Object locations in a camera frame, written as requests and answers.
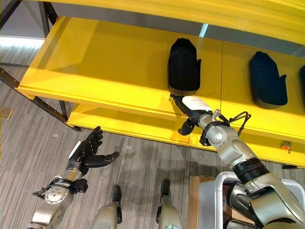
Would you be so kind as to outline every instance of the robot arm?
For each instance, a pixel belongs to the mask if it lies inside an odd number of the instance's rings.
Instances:
[[[188,135],[195,125],[203,130],[200,143],[214,146],[220,158],[240,179],[252,199],[248,210],[258,227],[271,222],[305,225],[305,213],[296,198],[239,138],[243,126],[237,133],[230,127],[228,119],[217,110],[212,113],[210,107],[198,97],[171,94],[171,98],[189,117],[178,132]],[[246,121],[250,116],[245,113]]]
[[[56,229],[73,202],[74,195],[86,192],[87,180],[82,177],[89,168],[109,165],[119,156],[118,152],[105,156],[95,155],[102,144],[101,139],[102,130],[98,126],[73,149],[64,174],[56,175],[46,188],[33,193],[44,199],[44,202],[35,211],[27,229]]]

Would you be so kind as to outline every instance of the metal shelf frame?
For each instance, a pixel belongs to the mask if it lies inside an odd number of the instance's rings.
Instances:
[[[17,7],[20,5],[21,1],[20,0],[11,0],[6,8],[3,9],[3,11],[0,14],[0,30],[2,27],[5,25],[5,23],[8,21],[8,19],[12,16],[14,11],[17,9]],[[52,23],[52,25],[55,24],[56,19],[58,17],[55,9],[53,8],[52,4],[50,2],[42,2],[39,1],[39,9],[40,9],[40,14],[41,14],[41,21],[42,21],[42,26],[43,26],[43,31],[45,37],[50,32],[50,26],[49,26],[49,21]],[[9,64],[9,63],[2,63],[2,65],[10,65],[10,66],[17,66],[17,64]],[[18,82],[13,76],[11,76],[9,73],[7,73],[3,68],[0,67],[0,80],[4,82],[7,86],[10,88],[14,89],[16,92],[20,93],[16,88],[18,88],[20,82]],[[61,106],[61,113],[56,111],[54,108],[52,108],[50,105],[48,105],[46,102],[44,102],[42,99],[39,97],[35,96],[33,99],[30,99],[26,96],[24,96],[28,100],[30,100],[32,103],[40,107],[42,110],[47,112],[48,114],[52,115],[65,125],[67,125],[68,121],[68,114],[67,114],[67,109],[65,102],[62,100],[59,100],[60,106]],[[68,127],[80,131],[81,129],[77,126],[71,127],[67,125]]]

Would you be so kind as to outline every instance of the yellow shelf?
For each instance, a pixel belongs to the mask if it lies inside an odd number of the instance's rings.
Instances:
[[[263,51],[276,62],[280,75],[286,74],[288,103],[280,108],[259,108],[252,100],[249,60],[258,49],[235,44],[223,44],[221,111],[234,117],[248,111],[252,117],[244,132],[294,142],[305,142],[305,104],[299,80],[300,68],[305,59],[275,52]],[[239,128],[243,120],[233,127]]]
[[[199,144],[201,131],[197,127],[190,136],[179,135],[177,129],[181,127],[182,123],[181,121],[143,117],[85,104],[76,104],[67,122],[71,126],[95,128],[100,125],[104,131],[116,134],[215,150],[212,147],[203,147]],[[288,151],[281,149],[281,140],[250,134],[242,134],[241,138],[262,160],[305,167],[305,145],[303,144],[293,142],[292,151],[289,154]]]
[[[169,101],[167,61],[181,37],[192,41],[202,59],[197,95],[220,109],[221,41],[78,18],[55,23],[18,90],[28,97],[177,120],[182,113]]]
[[[304,0],[49,0],[178,18],[305,44]]]

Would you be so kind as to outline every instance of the black cable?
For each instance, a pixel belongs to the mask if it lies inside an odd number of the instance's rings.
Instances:
[[[239,136],[242,133],[242,130],[244,129],[244,125],[251,118],[251,115],[248,112],[244,111],[244,112],[241,112],[240,114],[238,114],[237,116],[235,116],[234,118],[230,118],[229,120],[227,120],[223,115],[220,115],[219,117],[224,122],[229,122],[229,123],[232,123],[232,122],[235,122],[237,120],[244,118],[244,123],[241,125],[241,127],[239,128],[239,130],[237,132],[237,134]]]

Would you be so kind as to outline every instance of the floor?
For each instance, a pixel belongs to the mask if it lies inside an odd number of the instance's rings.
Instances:
[[[36,51],[0,46],[0,61],[30,64]],[[2,67],[18,80],[26,71]],[[59,109],[58,101],[46,101]],[[9,121],[1,120],[0,228],[22,229],[42,202],[31,192],[45,187],[55,174],[65,170],[71,150],[90,130],[70,129],[2,82],[0,107],[14,109]],[[61,229],[90,228],[96,210],[110,202],[115,184],[121,186],[123,194],[123,222],[118,228],[157,228],[155,214],[164,178],[171,180],[172,201],[186,225],[189,176],[216,176],[230,171],[214,152],[105,133],[98,154],[114,151],[121,155],[113,164],[90,169],[84,177],[89,188],[85,194],[75,196]],[[305,187],[303,169],[282,170],[280,164],[264,164],[279,177]]]

